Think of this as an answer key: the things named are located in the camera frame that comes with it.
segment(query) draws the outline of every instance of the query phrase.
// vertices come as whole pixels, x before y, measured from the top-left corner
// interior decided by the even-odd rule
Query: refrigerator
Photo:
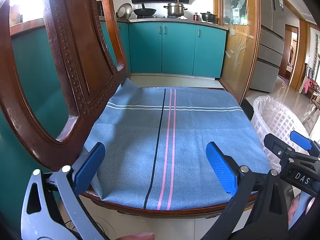
[[[260,0],[261,36],[251,89],[272,93],[284,48],[284,0]]]

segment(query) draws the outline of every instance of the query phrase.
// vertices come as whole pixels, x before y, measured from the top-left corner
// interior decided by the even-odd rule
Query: doorway
[[[298,33],[299,28],[285,25],[284,49],[278,76],[287,84],[293,75],[298,52]]]

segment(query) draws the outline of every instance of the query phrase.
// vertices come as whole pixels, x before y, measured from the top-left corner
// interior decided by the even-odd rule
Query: pink cloth
[[[305,82],[305,84],[304,84],[304,93],[306,94],[307,92],[308,92],[308,88],[309,88],[309,86],[310,86],[310,78],[307,78],[307,80],[306,80],[306,82]]]

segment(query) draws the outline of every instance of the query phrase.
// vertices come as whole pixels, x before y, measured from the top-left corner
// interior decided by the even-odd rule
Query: striped cloth
[[[226,91],[120,85],[95,122],[83,152],[97,142],[106,157],[92,187],[105,201],[153,210],[227,202],[205,155],[214,141],[239,165],[268,172],[249,120]]]

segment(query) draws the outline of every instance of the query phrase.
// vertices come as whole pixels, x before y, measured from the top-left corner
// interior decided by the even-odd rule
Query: glass door
[[[260,0],[222,0],[222,3],[222,24],[229,32],[220,82],[240,104],[257,59]]]

